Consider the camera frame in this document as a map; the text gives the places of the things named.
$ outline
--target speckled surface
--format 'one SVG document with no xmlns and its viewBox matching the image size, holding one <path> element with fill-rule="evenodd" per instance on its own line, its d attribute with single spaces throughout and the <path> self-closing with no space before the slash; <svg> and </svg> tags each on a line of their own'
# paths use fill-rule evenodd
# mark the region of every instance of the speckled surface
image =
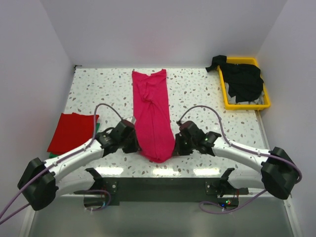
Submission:
<svg viewBox="0 0 316 237">
<path fill-rule="evenodd" d="M 124 118 L 133 115 L 132 77 L 129 69 L 77 69 L 65 113 L 92 114 L 99 103 L 112 105 Z M 151 74 L 161 69 L 135 69 Z M 167 87 L 171 128 L 178 132 L 176 120 L 193 105 L 208 105 L 223 119 L 227 136 L 234 141 L 264 148 L 254 111 L 226 111 L 218 73 L 205 69 L 167 69 Z M 109 108 L 98 111 L 100 130 L 115 126 L 119 118 Z M 201 129 L 220 132 L 216 116 L 206 109 L 189 112 L 184 120 L 194 121 Z M 234 161 L 201 155 L 194 152 L 187 157 L 171 158 L 165 163 L 150 162 L 139 154 L 124 154 L 121 150 L 89 163 L 102 176 L 111 177 L 220 177 L 230 167 L 250 169 Z"/>
</svg>

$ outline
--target yellow plastic basket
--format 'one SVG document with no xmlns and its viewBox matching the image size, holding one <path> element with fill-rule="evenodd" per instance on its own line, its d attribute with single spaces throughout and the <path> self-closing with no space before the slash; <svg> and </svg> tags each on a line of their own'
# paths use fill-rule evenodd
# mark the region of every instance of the yellow plastic basket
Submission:
<svg viewBox="0 0 316 237">
<path fill-rule="evenodd" d="M 257 60 L 255 58 L 235 58 L 235 57 L 227 57 L 227 62 L 228 63 L 235 63 L 235 64 L 252 64 L 255 65 L 257 67 L 258 63 Z M 264 99 L 264 105 L 232 105 L 228 103 L 228 99 L 227 99 L 227 93 L 226 93 L 226 88 L 225 88 L 225 82 L 224 82 L 224 78 L 223 78 L 223 73 L 222 70 L 220 69 L 220 67 L 217 67 L 217 70 L 219 72 L 219 77 L 221 79 L 221 85 L 222 85 L 222 90 L 223 90 L 223 96 L 224 96 L 224 103 L 225 103 L 225 108 L 227 110 L 263 110 L 265 108 L 270 107 L 271 102 L 268 96 L 268 92 L 266 89 L 266 86 L 263 84 L 263 91 L 265 93 L 263 99 Z"/>
</svg>

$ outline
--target pink cloth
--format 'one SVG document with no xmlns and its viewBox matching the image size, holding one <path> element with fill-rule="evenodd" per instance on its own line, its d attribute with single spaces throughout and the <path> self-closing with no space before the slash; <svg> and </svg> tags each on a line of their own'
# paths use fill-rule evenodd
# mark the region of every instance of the pink cloth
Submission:
<svg viewBox="0 0 316 237">
<path fill-rule="evenodd" d="M 132 72 L 135 130 L 141 154 L 161 163 L 171 158 L 174 136 L 170 127 L 166 70 L 150 76 Z"/>
</svg>

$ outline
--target white wall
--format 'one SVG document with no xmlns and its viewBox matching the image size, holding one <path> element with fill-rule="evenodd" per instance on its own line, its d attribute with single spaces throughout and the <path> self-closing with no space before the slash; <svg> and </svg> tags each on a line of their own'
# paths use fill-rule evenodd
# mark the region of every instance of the white wall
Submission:
<svg viewBox="0 0 316 237">
<path fill-rule="evenodd" d="M 206 66 L 256 55 L 286 0 L 41 0 L 75 64 Z"/>
<path fill-rule="evenodd" d="M 18 191 L 28 162 L 46 158 L 72 81 L 72 64 L 38 0 L 1 0 L 0 209 Z M 18 199 L 7 214 L 26 204 Z M 0 226 L 19 234 L 24 212 Z"/>
<path fill-rule="evenodd" d="M 302 169 L 293 190 L 305 236 L 315 236 L 316 2 L 288 0 L 257 59 L 272 99 L 263 122 L 271 147 L 283 147 Z"/>
</svg>

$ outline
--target gray cloth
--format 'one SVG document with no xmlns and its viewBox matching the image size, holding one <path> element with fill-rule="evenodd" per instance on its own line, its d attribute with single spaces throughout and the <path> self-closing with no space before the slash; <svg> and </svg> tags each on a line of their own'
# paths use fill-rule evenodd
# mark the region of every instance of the gray cloth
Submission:
<svg viewBox="0 0 316 237">
<path fill-rule="evenodd" d="M 263 91 L 262 91 L 261 95 L 259 96 L 259 98 L 254 100 L 254 101 L 245 101 L 245 102 L 236 103 L 236 96 L 231 97 L 228 94 L 228 89 L 229 89 L 228 83 L 225 83 L 225 88 L 226 88 L 226 95 L 227 95 L 228 103 L 231 105 L 264 105 L 265 104 L 264 99 L 263 99 L 263 96 L 265 94 Z"/>
</svg>

